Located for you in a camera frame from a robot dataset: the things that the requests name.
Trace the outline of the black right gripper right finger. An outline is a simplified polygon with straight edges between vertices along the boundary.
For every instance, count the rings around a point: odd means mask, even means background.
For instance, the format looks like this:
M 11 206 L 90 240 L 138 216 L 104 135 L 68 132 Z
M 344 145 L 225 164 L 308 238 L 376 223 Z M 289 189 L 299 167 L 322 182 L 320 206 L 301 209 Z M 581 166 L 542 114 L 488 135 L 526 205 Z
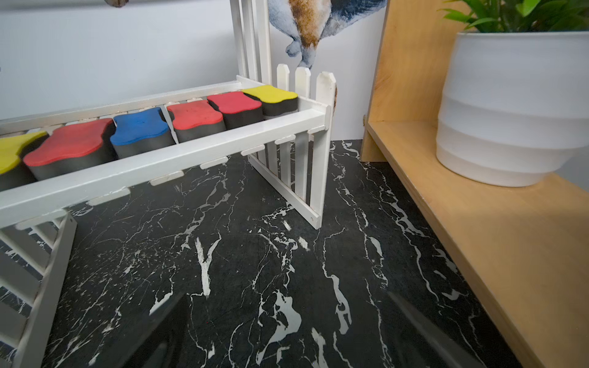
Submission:
M 423 337 L 427 345 L 436 352 L 437 356 L 448 367 L 484 367 L 475 357 L 461 348 L 447 334 L 426 318 L 412 304 L 400 295 L 388 292 L 390 299 L 397 305 L 406 319 L 414 326 L 415 330 Z

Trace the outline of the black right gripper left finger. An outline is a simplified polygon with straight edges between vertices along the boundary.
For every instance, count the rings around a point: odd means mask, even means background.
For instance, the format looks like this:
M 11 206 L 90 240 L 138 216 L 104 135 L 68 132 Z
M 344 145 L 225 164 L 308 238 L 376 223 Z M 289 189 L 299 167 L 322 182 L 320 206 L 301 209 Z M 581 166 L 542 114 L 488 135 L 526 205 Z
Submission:
M 189 300 L 177 295 L 126 329 L 99 355 L 96 367 L 175 367 L 183 349 Z

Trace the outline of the wooden corner shelf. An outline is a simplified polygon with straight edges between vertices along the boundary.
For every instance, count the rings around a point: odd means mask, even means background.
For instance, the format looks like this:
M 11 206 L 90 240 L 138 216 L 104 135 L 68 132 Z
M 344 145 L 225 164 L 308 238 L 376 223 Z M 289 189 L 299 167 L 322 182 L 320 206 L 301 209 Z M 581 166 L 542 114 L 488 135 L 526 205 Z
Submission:
M 588 194 L 558 170 L 531 186 L 460 176 L 437 159 L 460 1 L 391 1 L 361 157 L 386 161 L 526 367 L 588 365 Z

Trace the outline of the white wooden two-tier shelf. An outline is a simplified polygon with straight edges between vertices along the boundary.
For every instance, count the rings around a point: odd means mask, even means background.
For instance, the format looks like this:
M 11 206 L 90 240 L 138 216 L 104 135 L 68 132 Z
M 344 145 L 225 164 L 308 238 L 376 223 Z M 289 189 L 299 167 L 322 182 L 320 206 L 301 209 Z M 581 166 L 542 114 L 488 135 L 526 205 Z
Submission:
M 271 83 L 287 89 L 288 67 L 271 64 L 268 3 L 234 1 L 231 13 L 239 66 L 234 81 L 102 107 L 5 119 L 1 122 L 3 153 L 16 150 L 18 142 L 29 136 L 52 136 L 58 128 L 77 127 L 95 118 L 136 113 L 142 108 L 166 109 Z M 141 183 L 158 186 L 181 177 L 189 168 L 206 170 L 240 154 L 301 216 L 320 228 L 337 85 L 328 72 L 320 74 L 315 84 L 310 78 L 306 67 L 297 69 L 296 112 L 4 191 L 1 241 L 15 256 L 1 257 L 1 286 L 29 305 L 31 312 L 22 314 L 2 304 L 1 341 L 15 356 L 2 360 L 1 365 L 41 366 L 77 227 L 68 211 L 73 205 L 110 202 L 129 195 Z

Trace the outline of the red eraser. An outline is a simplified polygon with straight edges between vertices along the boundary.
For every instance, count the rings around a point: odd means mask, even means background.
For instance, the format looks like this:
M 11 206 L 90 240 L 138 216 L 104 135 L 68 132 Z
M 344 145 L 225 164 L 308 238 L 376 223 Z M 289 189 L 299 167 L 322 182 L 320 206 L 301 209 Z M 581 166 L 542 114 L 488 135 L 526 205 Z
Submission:
M 207 101 L 173 104 L 167 111 L 180 143 L 226 131 L 222 114 Z
M 36 179 L 45 180 L 115 161 L 110 142 L 115 130 L 111 118 L 58 128 L 24 156 L 24 164 Z
M 240 91 L 207 97 L 208 103 L 222 114 L 225 128 L 234 130 L 264 120 L 262 103 Z

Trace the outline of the yellow eraser lower left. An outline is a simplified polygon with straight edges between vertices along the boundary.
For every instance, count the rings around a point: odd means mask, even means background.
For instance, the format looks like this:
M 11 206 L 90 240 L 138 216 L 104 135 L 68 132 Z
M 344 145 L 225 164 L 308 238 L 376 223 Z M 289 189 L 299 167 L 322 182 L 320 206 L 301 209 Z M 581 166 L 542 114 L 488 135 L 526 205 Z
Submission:
M 24 164 L 24 157 L 38 149 L 49 137 L 46 131 L 1 138 L 1 191 L 36 182 Z

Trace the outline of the yellow eraser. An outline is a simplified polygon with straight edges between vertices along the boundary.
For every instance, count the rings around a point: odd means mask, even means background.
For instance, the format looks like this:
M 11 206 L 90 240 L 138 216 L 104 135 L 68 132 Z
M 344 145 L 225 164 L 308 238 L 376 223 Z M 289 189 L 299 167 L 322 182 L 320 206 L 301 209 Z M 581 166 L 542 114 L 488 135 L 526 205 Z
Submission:
M 46 131 L 1 138 L 1 191 L 36 182 L 24 164 L 24 157 L 38 149 L 49 137 Z
M 298 95 L 271 85 L 247 88 L 242 92 L 262 103 L 262 113 L 265 117 L 277 117 L 298 110 Z

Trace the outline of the white plant pot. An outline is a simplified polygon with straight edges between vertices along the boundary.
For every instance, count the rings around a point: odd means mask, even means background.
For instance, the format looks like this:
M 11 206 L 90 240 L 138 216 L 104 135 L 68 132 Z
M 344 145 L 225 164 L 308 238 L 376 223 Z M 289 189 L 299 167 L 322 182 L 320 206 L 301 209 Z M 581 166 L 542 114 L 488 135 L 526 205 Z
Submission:
M 587 32 L 457 35 L 438 115 L 444 167 L 531 186 L 587 145 Z

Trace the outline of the yellow eraser lower right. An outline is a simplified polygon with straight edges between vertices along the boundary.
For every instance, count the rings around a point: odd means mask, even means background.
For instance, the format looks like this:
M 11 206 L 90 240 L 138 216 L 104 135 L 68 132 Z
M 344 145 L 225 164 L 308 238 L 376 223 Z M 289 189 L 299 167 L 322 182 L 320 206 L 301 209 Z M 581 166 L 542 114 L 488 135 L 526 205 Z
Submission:
M 298 95 L 271 85 L 247 88 L 242 92 L 262 103 L 262 113 L 265 117 L 277 117 L 298 110 Z

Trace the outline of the green potted plant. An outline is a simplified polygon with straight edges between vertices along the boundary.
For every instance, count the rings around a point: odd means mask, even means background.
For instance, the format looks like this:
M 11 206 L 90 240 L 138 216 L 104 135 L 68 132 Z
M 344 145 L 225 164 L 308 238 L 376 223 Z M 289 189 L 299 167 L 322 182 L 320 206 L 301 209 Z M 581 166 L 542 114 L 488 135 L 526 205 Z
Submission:
M 463 0 L 467 12 L 443 9 L 444 18 L 479 33 L 587 32 L 588 2 L 575 0 Z

